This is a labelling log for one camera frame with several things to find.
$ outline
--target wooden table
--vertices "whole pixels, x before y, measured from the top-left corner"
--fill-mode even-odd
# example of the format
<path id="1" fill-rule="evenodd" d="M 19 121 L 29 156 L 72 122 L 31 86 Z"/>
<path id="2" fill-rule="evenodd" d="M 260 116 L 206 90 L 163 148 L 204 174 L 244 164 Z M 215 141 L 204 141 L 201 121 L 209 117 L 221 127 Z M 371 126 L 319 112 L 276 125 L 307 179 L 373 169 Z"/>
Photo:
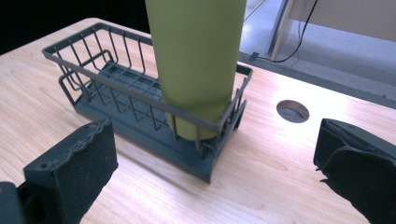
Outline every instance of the wooden table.
<path id="1" fill-rule="evenodd" d="M 17 186 L 22 168 L 76 128 L 77 114 L 58 85 L 44 47 L 95 22 L 80 21 L 0 56 L 0 181 Z M 221 153 L 212 183 L 188 175 L 116 136 L 120 167 L 82 223 L 366 223 L 320 180 L 313 164 L 323 118 L 357 125 L 396 144 L 396 111 L 253 67 L 241 126 Z M 276 105 L 305 105 L 304 123 Z"/>

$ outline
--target gray wire basket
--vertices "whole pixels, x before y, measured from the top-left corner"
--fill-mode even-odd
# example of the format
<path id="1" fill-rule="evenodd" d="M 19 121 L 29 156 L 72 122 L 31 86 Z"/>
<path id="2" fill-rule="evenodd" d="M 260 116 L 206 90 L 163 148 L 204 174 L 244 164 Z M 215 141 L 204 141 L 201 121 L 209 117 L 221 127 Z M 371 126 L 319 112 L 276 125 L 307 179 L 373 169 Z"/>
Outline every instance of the gray wire basket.
<path id="1" fill-rule="evenodd" d="M 216 160 L 247 104 L 242 96 L 250 68 L 236 66 L 239 88 L 220 120 L 211 122 L 163 102 L 155 62 L 145 59 L 154 54 L 150 38 L 96 23 L 42 52 L 60 66 L 59 83 L 79 114 L 93 120 L 112 118 L 119 135 L 210 183 Z M 178 135 L 176 118 L 196 126 L 195 141 Z M 201 130 L 217 136 L 201 141 Z"/>

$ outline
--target floor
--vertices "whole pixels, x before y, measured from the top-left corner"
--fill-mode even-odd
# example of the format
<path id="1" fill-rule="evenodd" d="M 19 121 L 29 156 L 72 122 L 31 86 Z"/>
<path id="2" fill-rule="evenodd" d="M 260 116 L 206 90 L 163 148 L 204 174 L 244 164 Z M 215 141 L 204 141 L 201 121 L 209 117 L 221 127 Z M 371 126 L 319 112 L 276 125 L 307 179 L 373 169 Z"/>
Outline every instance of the floor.
<path id="1" fill-rule="evenodd" d="M 279 0 L 247 0 L 239 60 L 324 88 L 396 108 L 396 43 L 308 24 L 303 44 L 284 63 L 252 61 L 254 52 L 269 58 L 270 35 Z M 304 22 L 293 21 L 277 60 L 297 47 Z"/>

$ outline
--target round hole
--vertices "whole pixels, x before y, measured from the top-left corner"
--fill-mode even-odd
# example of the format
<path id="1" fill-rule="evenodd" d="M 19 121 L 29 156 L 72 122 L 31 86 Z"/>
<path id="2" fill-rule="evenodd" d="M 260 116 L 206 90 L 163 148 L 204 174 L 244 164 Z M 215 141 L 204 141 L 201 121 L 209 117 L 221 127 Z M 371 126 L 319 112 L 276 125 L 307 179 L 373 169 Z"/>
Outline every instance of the round hole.
<path id="1" fill-rule="evenodd" d="M 48 167 L 48 165 L 47 165 L 46 163 L 41 163 L 41 164 L 40 164 L 40 167 L 41 167 L 42 169 L 46 169 L 46 168 Z"/>
<path id="2" fill-rule="evenodd" d="M 302 123 L 309 119 L 308 109 L 296 101 L 281 101 L 277 104 L 276 110 L 280 117 L 293 123 Z"/>

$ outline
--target black cable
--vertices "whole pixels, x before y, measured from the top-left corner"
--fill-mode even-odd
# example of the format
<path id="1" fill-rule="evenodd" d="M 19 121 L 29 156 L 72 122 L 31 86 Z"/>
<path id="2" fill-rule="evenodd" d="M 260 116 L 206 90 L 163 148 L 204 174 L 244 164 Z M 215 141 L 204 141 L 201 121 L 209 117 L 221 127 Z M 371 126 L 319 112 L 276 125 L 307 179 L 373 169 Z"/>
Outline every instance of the black cable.
<path id="1" fill-rule="evenodd" d="M 303 32 L 301 34 L 301 38 L 299 40 L 299 43 L 297 45 L 296 50 L 289 57 L 287 57 L 286 59 L 283 59 L 283 60 L 279 60 L 279 61 L 272 61 L 270 59 L 263 58 L 263 57 L 258 57 L 258 58 L 263 59 L 265 61 L 269 61 L 271 63 L 283 63 L 283 62 L 287 61 L 288 59 L 290 59 L 298 51 L 298 49 L 300 48 L 301 44 L 303 43 L 303 36 L 304 36 L 304 33 L 305 33 L 306 26 L 309 23 L 309 20 L 311 19 L 311 16 L 312 16 L 312 13 L 314 12 L 315 7 L 317 6 L 317 2 L 318 2 L 318 0 L 315 1 L 314 5 L 311 8 L 311 11 L 309 12 L 308 18 L 306 19 L 306 22 L 305 22 L 305 25 L 304 25 L 304 28 L 303 28 Z"/>

